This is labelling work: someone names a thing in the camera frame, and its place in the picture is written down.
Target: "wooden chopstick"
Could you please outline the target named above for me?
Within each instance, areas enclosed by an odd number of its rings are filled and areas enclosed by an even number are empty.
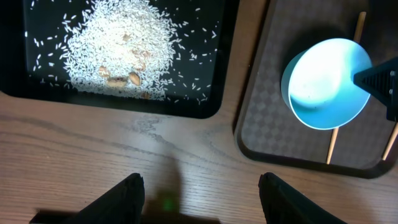
[[[390,136],[390,140],[388,140],[388,144],[386,147],[386,150],[384,151],[383,157],[382,159],[385,161],[387,159],[388,154],[390,153],[391,147],[394,143],[394,141],[396,141],[398,135],[398,124],[396,123],[394,130],[392,131],[392,134]]]
[[[358,23],[356,24],[355,35],[354,35],[354,41],[357,42],[357,43],[359,43],[361,41],[363,25],[365,23],[365,18],[366,18],[366,12],[359,13]],[[331,156],[333,155],[333,150],[335,149],[335,144],[336,144],[336,140],[337,140],[337,133],[338,133],[338,128],[335,128],[333,130],[332,134],[331,134],[331,139],[330,139],[330,145],[329,145],[328,157],[326,159],[326,164],[330,164]]]

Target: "table surface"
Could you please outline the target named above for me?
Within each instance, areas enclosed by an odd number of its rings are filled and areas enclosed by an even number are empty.
[[[241,0],[223,105],[210,119],[0,93],[0,223],[27,223],[39,209],[79,211],[133,172],[144,177],[147,202],[174,192],[180,213],[222,223],[266,222],[257,187],[265,172],[348,223],[398,223],[398,168],[356,179],[250,161],[235,147],[233,123],[265,7]]]

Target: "textured tray surface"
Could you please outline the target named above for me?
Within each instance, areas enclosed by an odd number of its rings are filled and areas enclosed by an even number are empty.
[[[331,131],[310,129],[296,119],[282,99],[281,75],[294,56],[317,42],[334,37],[352,39],[358,15],[368,11],[368,7],[367,1],[359,0],[276,0],[270,4],[268,13],[273,16],[268,31],[263,33],[266,44],[259,70],[253,89],[246,93],[251,96],[246,98],[249,103],[242,120],[241,139],[247,149],[326,161]],[[397,55],[398,51],[391,49],[393,43],[375,44],[376,37],[370,37],[372,26],[367,28],[361,44],[375,65]],[[379,50],[387,46],[388,52]],[[381,160],[394,127],[385,116],[386,108],[371,98],[357,118],[340,128],[331,163],[357,169],[374,167]]]

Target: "baking tray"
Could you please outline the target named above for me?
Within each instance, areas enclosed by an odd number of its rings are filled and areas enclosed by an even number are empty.
[[[138,100],[134,98],[121,98],[116,96],[99,95],[93,93],[78,92],[76,89],[63,88],[67,83],[68,74],[62,68],[62,63],[55,63],[49,67],[48,58],[42,56],[40,64],[42,69],[32,71],[38,54],[47,55],[54,52],[51,60],[57,62],[61,53],[55,52],[55,41],[47,40],[49,36],[58,36],[57,42],[63,42],[66,31],[61,22],[63,15],[77,15],[76,22],[82,20],[81,11],[91,9],[91,1],[38,1],[34,0],[9,1],[7,7],[2,7],[2,33],[0,37],[3,44],[2,55],[3,72],[0,75],[0,90],[10,96],[46,100],[77,105],[97,106],[130,111],[168,114],[191,118],[208,118],[213,116],[221,106],[223,97],[229,54],[234,33],[239,0],[151,0],[150,4],[160,11],[170,13],[174,23],[189,22],[188,26],[178,29],[178,36],[183,39],[186,50],[178,47],[174,49],[182,54],[183,60],[178,61],[174,57],[174,65],[170,68],[170,74],[162,78],[173,78],[176,86],[169,85],[166,91],[165,101]],[[206,27],[208,32],[201,32]],[[191,34],[184,38],[184,33]],[[212,32],[217,37],[212,39]],[[43,40],[44,46],[37,48],[33,41]],[[196,61],[188,61],[190,50],[198,55]],[[184,80],[178,81],[178,72],[183,74]],[[49,82],[41,85],[42,78],[48,74],[58,76],[59,88],[53,88]],[[192,83],[201,91],[192,90]]]
[[[249,159],[362,178],[385,174],[398,158],[394,144],[382,155],[394,123],[386,107],[371,97],[352,122],[340,128],[330,165],[326,164],[330,131],[306,127],[285,105],[280,79],[300,52],[326,39],[352,39],[361,11],[368,16],[361,45],[378,65],[398,55],[396,23],[381,21],[384,2],[362,0],[271,0],[241,112],[234,130],[237,147]]]

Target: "blue bowl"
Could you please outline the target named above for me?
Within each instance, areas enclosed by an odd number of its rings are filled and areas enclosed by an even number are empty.
[[[366,51],[347,39],[330,39],[298,54],[281,81],[286,105],[303,124],[313,129],[338,128],[354,119],[370,94],[353,78],[372,67]]]

